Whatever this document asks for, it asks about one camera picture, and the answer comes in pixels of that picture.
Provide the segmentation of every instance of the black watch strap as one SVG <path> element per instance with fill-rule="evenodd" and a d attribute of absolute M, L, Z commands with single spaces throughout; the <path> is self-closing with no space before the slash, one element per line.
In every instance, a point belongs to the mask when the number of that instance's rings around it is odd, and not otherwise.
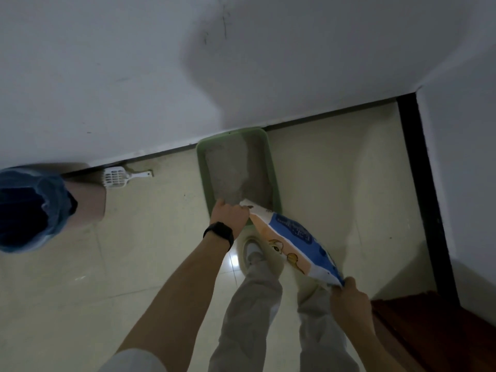
<path fill-rule="evenodd" d="M 211 225 L 209 225 L 207 227 L 207 229 L 203 233 L 203 237 L 205 237 L 205 235 L 207 235 L 208 231 L 212 231 L 217 236 L 220 236 L 221 238 L 226 239 L 229 242 L 229 249 L 231 249 L 232 245 L 234 244 L 234 236 L 232 234 L 233 232 L 231 230 L 231 227 L 226 226 L 222 222 L 212 223 Z"/>

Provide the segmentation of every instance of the leg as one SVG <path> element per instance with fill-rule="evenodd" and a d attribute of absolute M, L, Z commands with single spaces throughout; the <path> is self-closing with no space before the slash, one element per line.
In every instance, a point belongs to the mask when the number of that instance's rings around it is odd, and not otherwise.
<path fill-rule="evenodd" d="M 224 316 L 219 346 L 208 372 L 262 372 L 270 323 L 281 303 L 282 287 L 262 250 L 245 245 L 248 272 Z"/>
<path fill-rule="evenodd" d="M 322 287 L 302 301 L 300 314 L 301 372 L 358 372 L 346 352 L 346 338 L 332 318 L 329 293 Z"/>

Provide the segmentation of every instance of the white wall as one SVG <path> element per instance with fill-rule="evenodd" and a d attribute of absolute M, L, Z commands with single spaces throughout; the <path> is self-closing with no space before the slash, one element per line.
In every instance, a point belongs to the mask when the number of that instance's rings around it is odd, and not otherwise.
<path fill-rule="evenodd" d="M 484 40 L 478 7 L 0 0 L 0 167 L 100 165 L 412 92 Z"/>
<path fill-rule="evenodd" d="M 417 98 L 460 301 L 496 325 L 496 45 Z"/>

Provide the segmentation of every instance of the white sleeve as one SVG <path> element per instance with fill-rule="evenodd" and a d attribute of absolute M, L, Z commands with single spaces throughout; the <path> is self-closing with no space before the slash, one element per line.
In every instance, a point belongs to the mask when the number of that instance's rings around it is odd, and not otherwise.
<path fill-rule="evenodd" d="M 162 362 L 149 351 L 129 349 L 112 356 L 98 372 L 167 372 Z"/>

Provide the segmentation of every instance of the person's left arm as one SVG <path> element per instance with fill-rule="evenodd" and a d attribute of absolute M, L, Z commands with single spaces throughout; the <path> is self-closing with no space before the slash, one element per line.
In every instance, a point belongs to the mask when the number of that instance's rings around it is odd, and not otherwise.
<path fill-rule="evenodd" d="M 236 238 L 249 215 L 246 207 L 231 206 L 218 200 L 210 224 L 224 223 Z M 229 242 L 209 231 L 165 282 L 117 352 L 127 349 L 150 351 L 168 372 L 186 372 L 228 250 Z"/>

